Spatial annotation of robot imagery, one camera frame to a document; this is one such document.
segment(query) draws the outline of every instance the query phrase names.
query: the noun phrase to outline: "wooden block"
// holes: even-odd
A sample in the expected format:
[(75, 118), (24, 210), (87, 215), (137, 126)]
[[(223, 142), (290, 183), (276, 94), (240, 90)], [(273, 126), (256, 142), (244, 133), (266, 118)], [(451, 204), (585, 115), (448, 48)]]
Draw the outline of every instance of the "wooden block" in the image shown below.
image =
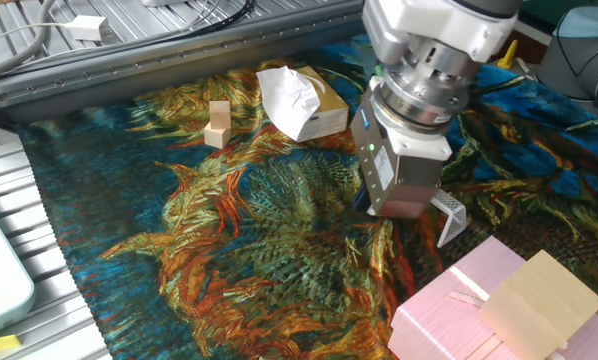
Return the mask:
[(541, 360), (598, 311), (598, 296), (540, 251), (504, 280), (479, 316), (519, 358)]
[(230, 102), (229, 101), (211, 101), (210, 102), (210, 128), (211, 129), (230, 129)]
[(230, 129), (212, 129), (208, 123), (203, 129), (203, 139), (206, 145), (223, 149), (230, 141)]

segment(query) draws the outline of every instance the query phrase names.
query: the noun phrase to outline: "printed fabric mat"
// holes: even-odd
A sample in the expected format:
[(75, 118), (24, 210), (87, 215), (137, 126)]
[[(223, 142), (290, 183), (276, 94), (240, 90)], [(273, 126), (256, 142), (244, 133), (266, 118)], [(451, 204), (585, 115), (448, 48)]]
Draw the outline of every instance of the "printed fabric mat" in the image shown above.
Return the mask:
[[(350, 105), (374, 71), (366, 37), (23, 128), (46, 211), (115, 359), (390, 359), (396, 308), (495, 235), (545, 249), (598, 293), (598, 119), (485, 67), (456, 116), (445, 217), (352, 210), (349, 131), (297, 144), (266, 117), (255, 73), (311, 65)], [(223, 150), (208, 102), (229, 100)]]

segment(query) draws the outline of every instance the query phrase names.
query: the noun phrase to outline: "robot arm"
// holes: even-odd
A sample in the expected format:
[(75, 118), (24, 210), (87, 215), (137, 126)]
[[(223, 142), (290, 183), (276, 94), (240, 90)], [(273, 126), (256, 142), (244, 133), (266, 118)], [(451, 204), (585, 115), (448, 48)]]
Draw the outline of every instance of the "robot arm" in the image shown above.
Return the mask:
[(357, 208), (418, 217), (435, 196), (445, 134), (468, 86), (512, 32), (522, 0), (366, 0), (363, 22), (386, 77), (351, 129), (365, 185)]

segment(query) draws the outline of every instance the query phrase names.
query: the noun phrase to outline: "metal tray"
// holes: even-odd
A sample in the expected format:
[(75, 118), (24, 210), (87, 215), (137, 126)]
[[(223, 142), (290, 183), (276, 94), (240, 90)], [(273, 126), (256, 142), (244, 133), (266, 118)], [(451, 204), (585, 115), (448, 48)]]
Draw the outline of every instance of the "metal tray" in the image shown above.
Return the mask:
[[(51, 28), (37, 59), (0, 78), (0, 117), (13, 122), (54, 117), (316, 48), (363, 31), (363, 0), (256, 0), (247, 16), (223, 30), (91, 55), (106, 46), (184, 29), (208, 13), (215, 1), (219, 3), (204, 20), (206, 25), (235, 14), (246, 0), (191, 0), (159, 7), (145, 7), (139, 0), (57, 0), (51, 21), (105, 16), (113, 36), (105, 43), (74, 41), (65, 29)], [(39, 0), (1, 4), (0, 33), (29, 24), (40, 6)], [(33, 34), (25, 30), (1, 39), (0, 62), (24, 49)], [(57, 59), (65, 53), (70, 54), (68, 61)]]
[(0, 359), (112, 359), (57, 246), (19, 138), (1, 130), (0, 228), (36, 292), (28, 315), (0, 331), (23, 345)]

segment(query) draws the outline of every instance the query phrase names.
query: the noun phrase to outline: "beige cardboard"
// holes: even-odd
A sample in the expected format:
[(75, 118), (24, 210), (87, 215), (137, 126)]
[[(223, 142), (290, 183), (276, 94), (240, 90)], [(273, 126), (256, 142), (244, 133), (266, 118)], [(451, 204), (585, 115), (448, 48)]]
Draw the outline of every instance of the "beige cardboard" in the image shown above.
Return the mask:
[(348, 105), (310, 66), (298, 69), (315, 87), (321, 105), (303, 125), (297, 141), (336, 134), (348, 126)]
[(598, 311), (598, 296), (540, 251), (504, 280), (479, 310), (522, 360), (543, 360)]

